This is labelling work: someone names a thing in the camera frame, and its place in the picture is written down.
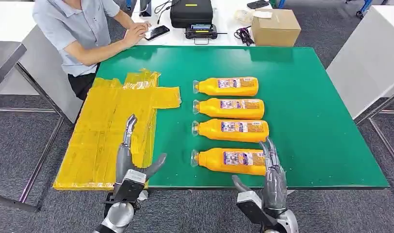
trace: cable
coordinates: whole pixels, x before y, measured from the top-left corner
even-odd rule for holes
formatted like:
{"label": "cable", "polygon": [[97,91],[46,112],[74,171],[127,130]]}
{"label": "cable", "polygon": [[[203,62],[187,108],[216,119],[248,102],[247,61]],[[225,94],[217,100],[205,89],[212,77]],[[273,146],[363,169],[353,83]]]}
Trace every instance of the cable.
{"label": "cable", "polygon": [[142,11],[135,11],[135,12],[132,12],[132,14],[134,14],[134,13],[141,13],[141,12],[144,12],[144,11],[146,11],[147,10],[147,8],[148,8],[148,5],[149,4],[147,4],[147,6],[146,6],[146,8],[144,9],[144,10],[142,10]]}
{"label": "cable", "polygon": [[254,44],[254,41],[251,39],[250,32],[248,31],[249,27],[251,27],[251,26],[248,26],[245,28],[239,28],[234,33],[234,37],[236,37],[237,39],[240,39],[241,42],[243,44],[246,44],[247,46]]}
{"label": "cable", "polygon": [[155,13],[155,14],[158,14],[158,13],[161,12],[161,13],[160,13],[160,16],[159,16],[159,19],[157,20],[157,24],[160,23],[160,18],[161,18],[161,15],[164,13],[164,11],[169,10],[171,7],[177,5],[180,1],[181,1],[181,0],[177,0],[177,2],[175,2],[175,3],[173,4],[173,0],[168,0],[168,1],[166,1],[166,2],[164,2],[164,3],[162,3],[162,4],[160,4],[160,5],[158,5],[156,8],[154,8],[154,13]]}

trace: black case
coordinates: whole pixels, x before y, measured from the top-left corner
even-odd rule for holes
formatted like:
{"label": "black case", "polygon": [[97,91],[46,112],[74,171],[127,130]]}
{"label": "black case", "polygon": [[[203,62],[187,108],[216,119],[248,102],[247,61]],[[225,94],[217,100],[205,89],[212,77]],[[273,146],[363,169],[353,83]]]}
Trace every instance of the black case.
{"label": "black case", "polygon": [[211,0],[178,0],[170,10],[173,28],[187,28],[191,24],[212,24]]}

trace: green work surface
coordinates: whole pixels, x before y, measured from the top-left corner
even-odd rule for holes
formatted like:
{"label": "green work surface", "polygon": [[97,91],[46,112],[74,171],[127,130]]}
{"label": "green work surface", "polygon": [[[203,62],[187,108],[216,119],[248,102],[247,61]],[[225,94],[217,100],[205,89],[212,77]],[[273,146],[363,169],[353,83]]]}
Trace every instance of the green work surface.
{"label": "green work surface", "polygon": [[[210,117],[192,113],[193,80],[254,76],[266,105],[269,123],[291,189],[385,188],[388,183],[351,119],[330,78],[311,48],[137,46],[101,63],[97,76],[119,78],[141,68],[161,73],[159,86],[179,86],[181,106],[158,110],[153,159],[167,160],[154,175],[154,188],[233,187],[231,173],[191,167],[193,149],[259,149],[256,143],[210,140],[192,136],[193,120]],[[250,187],[264,177],[239,175]]]}

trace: robotic arm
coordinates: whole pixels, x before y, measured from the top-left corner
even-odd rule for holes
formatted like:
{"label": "robotic arm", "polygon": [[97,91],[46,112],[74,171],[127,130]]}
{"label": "robotic arm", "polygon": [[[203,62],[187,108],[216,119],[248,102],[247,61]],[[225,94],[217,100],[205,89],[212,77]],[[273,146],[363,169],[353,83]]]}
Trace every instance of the robotic arm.
{"label": "robotic arm", "polygon": [[145,183],[165,162],[167,154],[163,153],[149,167],[138,168],[133,164],[130,146],[136,122],[137,118],[134,114],[127,120],[123,142],[117,151],[114,190],[108,194],[105,202],[105,219],[93,233],[123,233],[131,222],[135,211],[140,209],[137,198],[143,191]]}
{"label": "robotic arm", "polygon": [[260,142],[265,157],[265,181],[263,199],[246,187],[233,175],[234,186],[239,191],[237,206],[254,224],[261,224],[262,233],[298,233],[297,219],[286,207],[287,182],[280,164],[276,147],[267,137],[266,144]]}

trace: bottle label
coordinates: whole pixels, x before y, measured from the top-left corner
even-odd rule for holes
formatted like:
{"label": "bottle label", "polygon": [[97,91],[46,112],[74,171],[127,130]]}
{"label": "bottle label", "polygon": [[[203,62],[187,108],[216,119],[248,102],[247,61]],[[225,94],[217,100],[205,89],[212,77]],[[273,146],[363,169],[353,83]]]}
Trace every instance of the bottle label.
{"label": "bottle label", "polygon": [[223,155],[225,165],[265,165],[265,157],[263,153],[227,151],[224,152]]}
{"label": "bottle label", "polygon": [[219,88],[229,87],[250,87],[254,86],[254,78],[233,78],[233,79],[218,79]]}
{"label": "bottle label", "polygon": [[259,109],[259,100],[221,100],[222,109]]}
{"label": "bottle label", "polygon": [[262,133],[264,132],[264,127],[263,124],[259,121],[253,121],[253,122],[222,121],[221,131],[241,132],[241,133]]}
{"label": "bottle label", "polygon": [[218,79],[219,88],[241,87],[240,79]]}
{"label": "bottle label", "polygon": [[241,87],[254,86],[254,78],[240,78]]}

